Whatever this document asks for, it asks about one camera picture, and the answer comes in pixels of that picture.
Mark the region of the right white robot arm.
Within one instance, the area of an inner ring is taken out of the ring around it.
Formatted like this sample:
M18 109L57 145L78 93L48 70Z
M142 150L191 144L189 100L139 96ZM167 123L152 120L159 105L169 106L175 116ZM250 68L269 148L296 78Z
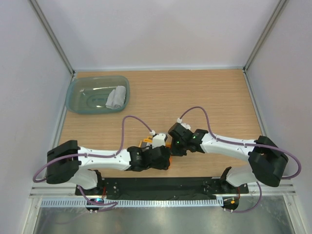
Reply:
M175 156L184 156L187 151L214 153L246 162L241 167L228 167L222 173L219 186L225 193L251 182L278 187L288 163L286 155L276 150L276 145L265 136L257 140L220 139L207 130L192 132L184 123L175 123L168 134L172 138L172 153Z

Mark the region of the teal plastic container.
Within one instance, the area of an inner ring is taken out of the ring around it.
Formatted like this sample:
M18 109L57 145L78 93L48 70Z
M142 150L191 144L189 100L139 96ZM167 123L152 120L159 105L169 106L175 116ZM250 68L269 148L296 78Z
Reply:
M117 87L126 87L126 97L120 109L108 109L105 104L108 95ZM66 108L76 114L110 114L125 109L130 99L130 83L124 76L98 76L75 79L68 87Z

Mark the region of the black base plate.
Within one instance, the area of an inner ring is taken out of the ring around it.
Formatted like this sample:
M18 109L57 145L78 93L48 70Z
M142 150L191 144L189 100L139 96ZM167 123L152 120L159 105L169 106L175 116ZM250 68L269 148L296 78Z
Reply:
M247 184L239 187L226 184L218 177L141 177L141 178L103 178L93 189L83 189L85 195L123 195L126 192L191 191L215 194L247 194Z

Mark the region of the grey orange towel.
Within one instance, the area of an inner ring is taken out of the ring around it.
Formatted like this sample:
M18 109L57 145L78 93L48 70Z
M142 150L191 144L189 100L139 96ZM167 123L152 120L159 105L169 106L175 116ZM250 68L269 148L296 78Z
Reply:
M171 144L152 148L152 136L141 141L139 147L143 150L143 160L149 168L167 170L171 164Z

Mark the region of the aluminium rail frame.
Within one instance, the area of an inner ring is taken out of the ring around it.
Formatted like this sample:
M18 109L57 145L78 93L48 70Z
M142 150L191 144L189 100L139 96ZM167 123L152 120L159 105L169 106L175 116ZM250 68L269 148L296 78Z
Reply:
M165 132L186 109L192 128L235 138L263 131L302 165L292 180L301 233L312 231L312 3L286 0L40 0L78 77L124 75L123 112L68 113L61 139L117 150L125 115Z

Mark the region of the grey panda towel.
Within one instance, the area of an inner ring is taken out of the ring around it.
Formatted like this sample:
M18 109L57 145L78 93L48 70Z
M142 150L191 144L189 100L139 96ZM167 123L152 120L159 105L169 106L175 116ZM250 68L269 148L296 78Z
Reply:
M107 97L106 108L108 109L120 109L126 97L126 87L117 86Z

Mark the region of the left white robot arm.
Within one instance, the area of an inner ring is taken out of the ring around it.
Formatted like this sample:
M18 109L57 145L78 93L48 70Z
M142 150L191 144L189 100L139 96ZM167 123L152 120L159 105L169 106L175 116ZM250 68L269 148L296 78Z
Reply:
M141 172L150 168L167 170L170 148L132 146L117 151L91 150L79 147L76 140L67 141L47 153L46 181L48 184L74 183L98 195L103 183L98 169Z

